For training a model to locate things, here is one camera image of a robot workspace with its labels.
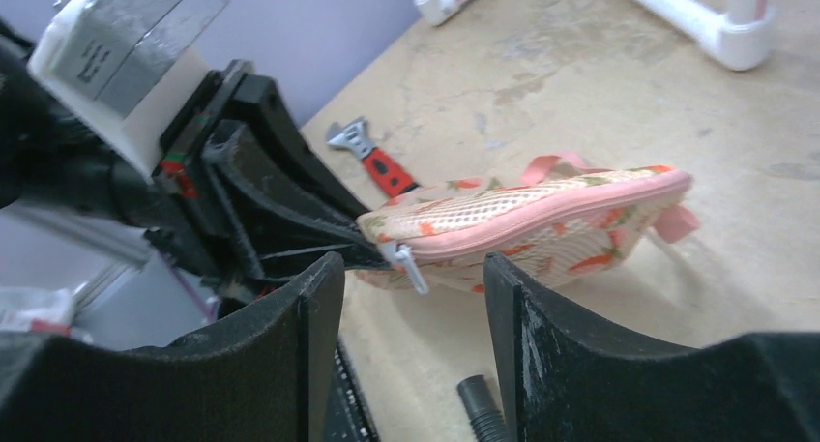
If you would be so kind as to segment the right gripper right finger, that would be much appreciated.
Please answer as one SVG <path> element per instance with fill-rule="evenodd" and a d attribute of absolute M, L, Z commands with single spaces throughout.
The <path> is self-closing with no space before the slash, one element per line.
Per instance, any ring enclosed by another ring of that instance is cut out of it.
<path fill-rule="evenodd" d="M 819 337 L 749 333 L 702 349 L 616 324 L 508 258 L 483 265 L 514 441 L 815 441 Z"/>

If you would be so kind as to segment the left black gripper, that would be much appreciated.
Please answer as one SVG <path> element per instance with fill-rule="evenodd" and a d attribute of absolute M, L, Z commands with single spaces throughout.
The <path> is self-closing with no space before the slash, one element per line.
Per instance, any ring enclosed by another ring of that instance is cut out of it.
<path fill-rule="evenodd" d="M 160 139 L 136 209 L 148 242 L 210 280 L 286 280 L 329 251 L 347 269 L 388 262 L 354 219 L 365 206 L 303 138 L 276 81 L 249 60 L 212 70 Z"/>

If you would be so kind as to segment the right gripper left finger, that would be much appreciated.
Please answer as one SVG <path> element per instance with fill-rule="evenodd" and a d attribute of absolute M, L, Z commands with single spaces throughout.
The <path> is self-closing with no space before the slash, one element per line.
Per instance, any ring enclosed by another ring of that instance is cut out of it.
<path fill-rule="evenodd" d="M 327 253 L 165 347 L 1 337 L 5 441 L 320 441 L 345 275 Z"/>

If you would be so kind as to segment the floral mesh laundry bag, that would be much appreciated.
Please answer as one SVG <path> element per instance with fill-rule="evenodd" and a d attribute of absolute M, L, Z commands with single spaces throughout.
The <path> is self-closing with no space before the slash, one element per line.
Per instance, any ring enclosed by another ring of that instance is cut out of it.
<path fill-rule="evenodd" d="M 519 176 L 484 176 L 421 187 L 357 220 L 386 261 L 357 276 L 383 289 L 433 287 L 481 293 L 483 262 L 499 252 L 557 287 L 622 264 L 649 230 L 673 244 L 698 229 L 683 202 L 692 177 L 663 164 L 587 165 L 539 156 Z"/>

